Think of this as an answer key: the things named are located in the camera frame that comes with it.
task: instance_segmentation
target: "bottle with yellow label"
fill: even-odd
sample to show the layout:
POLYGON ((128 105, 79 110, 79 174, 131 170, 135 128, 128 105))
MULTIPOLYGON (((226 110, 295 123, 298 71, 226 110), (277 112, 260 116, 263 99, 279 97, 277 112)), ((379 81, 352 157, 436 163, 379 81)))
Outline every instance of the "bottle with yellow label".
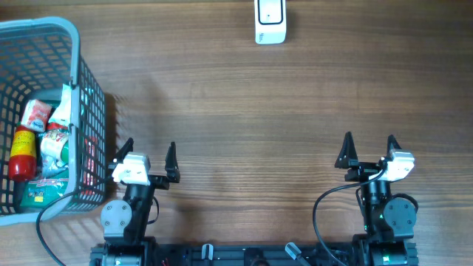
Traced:
POLYGON ((8 178, 17 182, 33 180, 36 176, 35 133, 25 126, 18 125, 13 137, 8 178))

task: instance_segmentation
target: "wood grain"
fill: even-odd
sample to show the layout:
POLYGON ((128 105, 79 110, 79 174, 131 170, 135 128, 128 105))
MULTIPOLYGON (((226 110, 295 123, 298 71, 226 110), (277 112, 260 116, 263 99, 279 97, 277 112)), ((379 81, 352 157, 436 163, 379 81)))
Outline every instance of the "wood grain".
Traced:
MULTIPOLYGON (((343 184, 333 163, 344 133, 371 161, 394 134, 417 160, 392 189, 420 203, 421 264, 468 265, 472 11, 467 1, 290 1, 287 41, 264 47, 252 3, 8 7, 0 18, 63 16, 78 27, 109 94, 110 152, 133 137, 163 173, 176 141, 182 182, 157 192, 160 218, 147 230, 159 242, 315 242, 311 209, 343 184)), ((363 231, 354 191, 319 212, 326 240, 363 231)), ((42 225, 68 265, 85 265, 102 243, 99 213, 42 225)), ((34 225, 0 236, 0 264, 52 264, 34 225)))

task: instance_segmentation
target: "basket full of items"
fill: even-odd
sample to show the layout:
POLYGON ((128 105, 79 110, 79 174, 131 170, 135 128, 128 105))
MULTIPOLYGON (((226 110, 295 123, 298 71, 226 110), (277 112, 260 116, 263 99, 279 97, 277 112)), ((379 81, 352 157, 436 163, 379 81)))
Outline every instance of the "basket full of items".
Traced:
POLYGON ((0 225, 91 211, 104 200, 106 105, 72 23, 0 23, 0 225))

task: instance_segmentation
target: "gray basket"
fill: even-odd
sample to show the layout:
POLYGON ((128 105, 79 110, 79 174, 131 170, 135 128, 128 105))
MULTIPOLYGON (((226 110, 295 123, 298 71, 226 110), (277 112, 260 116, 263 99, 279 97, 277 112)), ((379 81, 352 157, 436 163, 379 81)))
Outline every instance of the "gray basket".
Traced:
POLYGON ((102 89, 80 54, 79 33, 63 18, 0 23, 0 225, 34 222, 38 213, 21 213, 24 183, 7 178, 15 125, 30 99, 60 100, 63 83, 72 87, 69 183, 81 189, 49 208, 42 219, 62 212, 84 212, 104 200, 106 106, 102 89))

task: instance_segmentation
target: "green package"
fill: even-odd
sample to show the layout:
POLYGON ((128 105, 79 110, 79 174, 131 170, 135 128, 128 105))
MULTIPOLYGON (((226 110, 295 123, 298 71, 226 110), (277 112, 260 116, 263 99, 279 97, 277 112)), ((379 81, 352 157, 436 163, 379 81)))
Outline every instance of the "green package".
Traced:
POLYGON ((44 208, 53 200, 64 195, 69 181, 69 170, 53 178, 29 181, 24 189, 20 206, 22 208, 44 208))

